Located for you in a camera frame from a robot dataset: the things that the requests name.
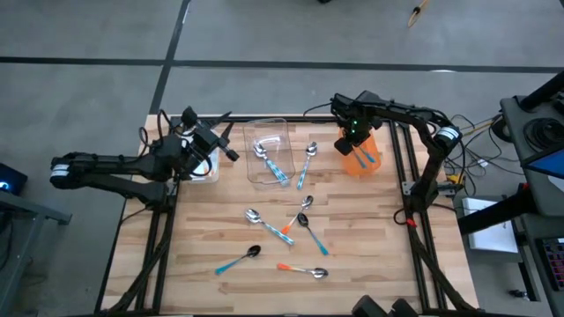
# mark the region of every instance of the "white container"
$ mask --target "white container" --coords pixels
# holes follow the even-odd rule
[[[182,139],[192,142],[192,136],[189,136],[189,131],[185,131],[182,133]],[[210,154],[210,161],[211,161],[211,171],[205,176],[194,176],[191,175],[192,179],[187,181],[188,184],[210,184],[214,183],[219,180],[219,148],[213,150]],[[203,161],[193,173],[197,174],[205,174],[208,171],[208,164],[206,161]]]

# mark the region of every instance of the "clear plastic container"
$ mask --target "clear plastic container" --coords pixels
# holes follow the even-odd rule
[[[247,122],[243,127],[245,154],[247,156],[247,178],[256,188],[267,189],[289,187],[295,175],[292,146],[288,135],[288,123],[282,118],[272,118]],[[266,158],[286,176],[282,181],[266,164],[266,159],[259,158],[255,145],[260,144],[266,150]]]

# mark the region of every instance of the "wooden tabletop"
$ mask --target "wooden tabletop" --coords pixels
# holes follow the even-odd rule
[[[419,310],[407,231],[392,221],[394,211],[403,204],[390,130],[383,127],[375,131],[382,157],[380,169],[374,175],[352,177],[343,170],[341,156],[333,148],[337,126],[290,123],[297,171],[292,185],[259,190],[247,178],[243,125],[235,124],[230,136],[230,147],[241,158],[233,163],[222,154],[216,183],[181,185],[161,312],[350,313],[365,294],[385,310],[398,298]],[[145,126],[150,137],[156,137],[155,116],[149,116]],[[403,140],[401,130],[398,132]],[[426,148],[416,132],[412,133],[422,169],[427,161]],[[311,159],[300,191],[296,184],[306,158],[304,150],[311,141],[318,143],[318,153]],[[404,160],[409,171],[405,151]],[[288,234],[295,240],[295,245],[289,247],[243,216],[248,208],[258,210],[263,220],[281,229],[299,211],[306,195],[315,198],[307,215],[312,231],[329,249],[328,256],[321,254],[306,229],[298,225]],[[452,205],[449,199],[437,202]],[[137,200],[128,201],[124,216],[142,208]],[[432,207],[429,217],[442,271],[468,303],[478,306],[456,216],[452,211]],[[112,306],[141,269],[150,222],[151,212],[145,211],[122,225],[102,308]],[[245,259],[220,276],[214,274],[216,268],[245,254],[255,244],[262,247],[257,258]],[[277,270],[279,262],[302,268],[321,267],[330,274],[315,280],[299,272]],[[432,306],[436,307],[427,269],[426,280]],[[148,291],[147,302],[151,298]]]

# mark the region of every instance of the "concrete floor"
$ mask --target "concrete floor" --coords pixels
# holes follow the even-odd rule
[[[0,56],[164,59],[182,0],[0,0]],[[193,0],[174,58],[207,61],[518,66],[522,73],[173,67],[161,107],[201,114],[300,113],[333,93],[368,89],[384,98],[480,121],[499,100],[526,94],[564,64],[564,10],[557,0],[434,0],[405,27],[415,1]],[[52,157],[68,151],[135,153],[161,68],[0,64],[0,158],[30,176],[25,197],[73,213],[43,230],[19,294],[41,316],[90,313],[99,293],[123,199],[48,183]],[[504,156],[514,158],[510,144]],[[495,154],[487,136],[471,146]],[[517,164],[500,162],[520,171]],[[511,194],[522,176],[493,166],[477,192]],[[480,306],[550,315],[545,301],[512,299],[516,263],[469,253]]]

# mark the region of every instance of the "black metal frame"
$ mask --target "black metal frame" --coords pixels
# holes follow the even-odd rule
[[[265,119],[268,118],[270,116],[267,115],[258,115],[258,116],[231,116],[228,119],[225,120],[225,122],[249,122],[252,120],[261,120],[261,119]],[[173,121],[173,124],[175,122],[175,120],[178,120],[179,117],[174,116],[171,117],[171,120]],[[335,119],[332,115],[316,115],[316,116],[308,116],[308,117],[303,117],[303,116],[298,116],[298,115],[288,115],[288,116],[282,116],[283,119],[285,119],[287,122],[310,122],[310,123],[333,123],[335,122]],[[394,158],[396,160],[396,168],[397,168],[397,177],[398,177],[398,184],[401,187],[401,183],[403,181],[407,181],[407,178],[405,176],[405,169],[404,169],[404,163],[403,163],[403,158],[402,158],[402,152],[401,152],[401,146],[399,143],[399,137],[397,135],[397,127],[399,127],[403,133],[404,133],[404,141],[405,141],[405,147],[407,149],[407,156],[409,159],[409,164],[410,164],[410,169],[411,169],[411,173],[412,173],[412,179],[414,181],[416,181],[419,178],[419,168],[417,165],[417,160],[415,157],[415,150],[413,148],[413,141],[412,141],[412,135],[411,135],[411,131],[410,131],[410,127],[406,124],[403,123],[395,123],[394,121],[391,120],[387,120],[384,119],[384,122],[388,123],[390,126],[390,135],[391,135],[391,140],[392,140],[392,147],[393,147],[393,151],[394,151]],[[177,186],[176,186],[176,193],[178,192],[180,188],[180,182],[178,181]],[[404,208],[406,210],[408,209],[407,206],[407,201],[406,201],[406,196],[403,194],[402,190],[400,189],[400,193],[402,193],[402,198],[403,198],[403,203],[404,203]],[[117,238],[119,236],[119,231],[120,231],[120,226],[117,229],[117,234],[115,236],[115,240],[114,240],[114,245],[112,247],[112,254],[109,257],[108,260],[108,265],[106,268],[106,275],[104,276],[104,280],[102,281],[102,286],[100,288],[100,293],[99,293],[99,297],[98,297],[98,301],[94,310],[94,316],[123,316],[123,317],[127,317],[127,316],[154,316],[154,315],[159,315],[160,314],[160,303],[162,300],[162,292],[164,289],[164,283],[165,283],[165,278],[166,278],[166,273],[167,273],[167,258],[168,258],[168,250],[169,250],[169,246],[170,246],[170,242],[171,242],[171,238],[172,238],[172,229],[173,229],[173,224],[174,224],[174,215],[176,212],[176,199],[177,196],[174,196],[174,199],[171,200],[171,202],[173,203],[172,209],[169,213],[167,213],[167,220],[166,220],[166,224],[165,224],[165,230],[163,232],[162,235],[162,239],[159,242],[157,248],[154,249],[155,246],[155,242],[157,239],[157,231],[159,228],[159,221],[160,221],[160,214],[157,212],[153,213],[152,219],[151,219],[151,225],[150,225],[150,229],[149,229],[149,233],[148,233],[148,240],[147,240],[147,245],[145,248],[145,257],[144,257],[144,263],[143,263],[143,270],[147,270],[148,268],[150,268],[151,266],[151,262],[152,260],[154,260],[155,255],[157,254],[157,251],[160,247],[165,248],[164,252],[158,256],[158,260],[160,261],[159,264],[159,271],[157,273],[157,282],[156,282],[156,286],[155,286],[155,292],[154,292],[154,297],[152,300],[152,306],[151,308],[145,308],[145,294],[146,294],[146,287],[147,287],[147,283],[146,281],[143,284],[143,287],[141,288],[141,290],[137,293],[137,301],[135,304],[135,308],[132,311],[127,311],[127,312],[114,312],[114,313],[107,313],[101,310],[101,304],[102,304],[102,300],[104,298],[104,293],[106,291],[106,285],[108,282],[108,278],[109,278],[109,271],[111,269],[111,264],[114,258],[114,251],[115,251],[115,245],[117,243]],[[430,227],[430,223],[429,223],[429,218],[426,212],[421,212],[420,213],[421,216],[421,221],[420,221],[420,226],[423,229],[423,233],[425,236],[425,246],[426,249],[428,250],[429,255],[431,256],[431,258],[433,259],[434,262],[437,262],[437,255],[436,255],[436,251],[435,251],[435,247],[434,247],[434,242],[433,242],[433,234],[431,232],[431,227]],[[417,237],[417,231],[415,230],[415,228],[407,225],[407,233],[410,237],[410,246],[411,246],[411,250],[412,250],[412,258],[413,258],[413,267],[415,270],[415,277],[416,277],[416,282],[418,285],[418,290],[419,290],[419,301],[421,304],[421,309],[424,312],[427,311],[433,311],[433,308],[431,308],[430,303],[429,303],[429,297],[428,297],[428,293],[427,293],[427,285],[426,285],[426,281],[425,281],[425,275],[423,272],[423,266],[421,263],[421,258],[420,256],[413,251],[413,249],[415,248],[414,244],[415,239],[419,240],[419,237]],[[446,304],[446,299],[445,299],[445,293],[442,290],[441,286],[439,285],[439,282],[436,280],[436,278],[434,276],[431,276],[433,278],[433,283],[434,283],[434,291],[437,297],[437,306],[438,306],[438,310],[436,310],[437,312],[444,312],[447,309],[447,304]],[[221,315],[195,315],[195,316],[202,316],[202,317],[218,317]]]

